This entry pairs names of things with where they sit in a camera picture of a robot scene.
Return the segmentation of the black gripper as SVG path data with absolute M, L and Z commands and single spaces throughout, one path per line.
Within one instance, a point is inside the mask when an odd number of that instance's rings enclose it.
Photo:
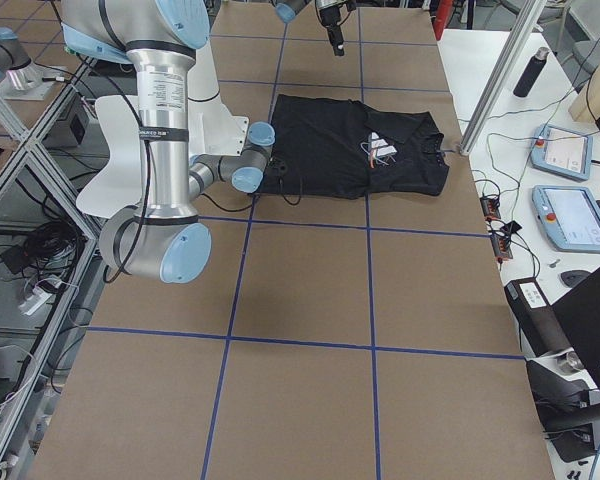
M 320 24 L 326 28 L 329 43 L 335 56 L 344 54 L 344 37 L 341 30 L 342 9 L 347 8 L 346 0 L 316 0 L 315 8 Z

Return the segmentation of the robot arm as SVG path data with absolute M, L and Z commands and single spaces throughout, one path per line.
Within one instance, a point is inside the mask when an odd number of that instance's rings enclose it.
M 107 217 L 104 261 L 115 274 L 192 281 L 212 247 L 194 200 L 218 181 L 257 191 L 273 127 L 223 104 L 201 1 L 66 1 L 61 25 L 70 49 L 136 72 L 137 94 L 123 98 L 122 110 L 139 157 L 140 196 Z
M 320 25 L 326 30 L 333 53 L 337 57 L 345 55 L 344 37 L 341 26 L 356 10 L 355 1 L 346 0 L 283 0 L 274 1 L 275 11 L 285 24 L 292 22 L 309 4 L 314 4 L 314 10 Z

